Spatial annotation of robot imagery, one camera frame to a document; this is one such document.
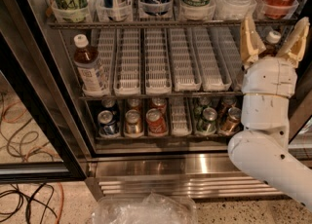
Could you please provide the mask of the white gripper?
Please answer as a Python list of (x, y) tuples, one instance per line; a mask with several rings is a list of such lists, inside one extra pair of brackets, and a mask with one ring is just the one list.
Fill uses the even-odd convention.
[(277, 57), (258, 60), (265, 45), (258, 35), (252, 17), (245, 17), (240, 26), (240, 56), (245, 72), (242, 93), (273, 94), (290, 98), (294, 95), (298, 68), (302, 61), (309, 32), (309, 18), (300, 19)]

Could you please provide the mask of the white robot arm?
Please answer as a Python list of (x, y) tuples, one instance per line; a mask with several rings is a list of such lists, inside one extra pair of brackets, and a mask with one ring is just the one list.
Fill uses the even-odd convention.
[(243, 173), (262, 181), (312, 210), (311, 168), (289, 153), (289, 101), (294, 95), (309, 19), (300, 19), (275, 56), (261, 57), (265, 45), (252, 17), (241, 22), (240, 53), (245, 68), (241, 123), (228, 156)]

